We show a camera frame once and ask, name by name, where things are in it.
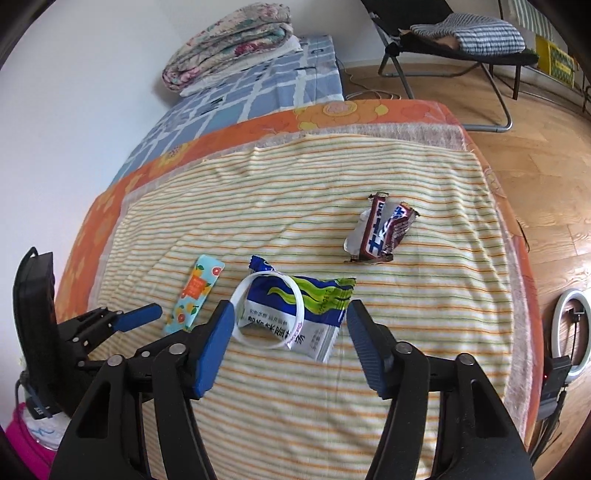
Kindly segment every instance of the chocolate bar wrapper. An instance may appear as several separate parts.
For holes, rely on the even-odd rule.
[[[394,249],[420,215],[407,203],[396,204],[385,192],[370,198],[372,206],[361,214],[357,227],[345,240],[345,251],[352,262],[390,262]]]

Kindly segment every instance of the white wall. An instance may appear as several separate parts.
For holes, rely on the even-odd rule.
[[[159,74],[181,40],[154,0],[57,0],[0,70],[0,422],[21,355],[12,282],[30,246],[59,280],[95,197],[169,108]]]
[[[186,41],[216,20],[254,0],[157,1]],[[296,35],[332,35],[337,56],[342,62],[374,64],[382,59],[384,47],[361,0],[282,0],[281,3],[291,9]],[[456,12],[499,16],[497,0],[448,0],[447,3]]]

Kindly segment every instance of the metal screw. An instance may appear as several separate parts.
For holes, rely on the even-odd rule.
[[[407,342],[398,342],[396,344],[396,351],[398,353],[410,353],[413,351],[413,346]]]
[[[121,355],[113,355],[107,360],[107,364],[110,367],[116,367],[117,365],[120,365],[121,362],[123,362],[123,357]]]
[[[173,345],[171,345],[168,349],[168,351],[173,354],[173,355],[180,355],[181,353],[183,353],[185,350],[187,349],[187,347],[185,347],[184,344],[182,343],[174,343]]]
[[[469,353],[462,353],[460,355],[460,362],[462,362],[464,365],[474,365],[476,360],[474,360],[474,357]]]

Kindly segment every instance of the striped blanket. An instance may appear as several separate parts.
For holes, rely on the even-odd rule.
[[[513,25],[498,18],[474,14],[450,14],[435,25],[411,25],[415,35],[432,38],[453,37],[459,50],[470,55],[496,57],[520,53],[525,41]]]
[[[421,217],[395,261],[353,265],[345,236],[377,190]],[[427,355],[474,354],[501,396],[512,361],[514,307],[495,203],[467,152],[359,135],[305,136],[287,144],[207,158],[137,197],[104,259],[98,303],[171,310],[191,263],[213,255],[226,269],[199,313],[206,321],[248,274],[252,254],[279,270],[354,276],[376,322]],[[97,351],[125,356],[162,324],[112,337]],[[216,384],[194,404],[220,479],[361,479],[389,402],[366,384],[346,328],[327,365],[289,351],[231,341]],[[430,474],[439,404],[430,398],[418,477]],[[152,406],[145,406],[150,417]],[[152,474],[164,471],[155,424],[145,423]]]

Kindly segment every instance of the white pillow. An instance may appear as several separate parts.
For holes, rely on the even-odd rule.
[[[214,86],[215,84],[221,82],[223,79],[229,77],[234,73],[241,72],[243,70],[254,67],[255,65],[259,65],[260,63],[265,63],[266,61],[274,60],[276,58],[282,57],[283,55],[287,55],[288,53],[293,53],[296,51],[302,51],[300,39],[297,38],[295,35],[292,35],[289,38],[289,40],[287,40],[279,48],[274,48],[273,50],[266,50],[260,53],[255,53],[253,55],[245,55],[243,59],[240,59],[236,63],[233,63],[227,69],[223,69],[219,72],[212,73],[211,75],[205,75],[205,77],[199,78],[195,83],[192,83],[188,87],[185,87],[183,91],[180,92],[180,96],[188,97],[189,95],[193,95],[194,93],[200,92],[205,88]]]

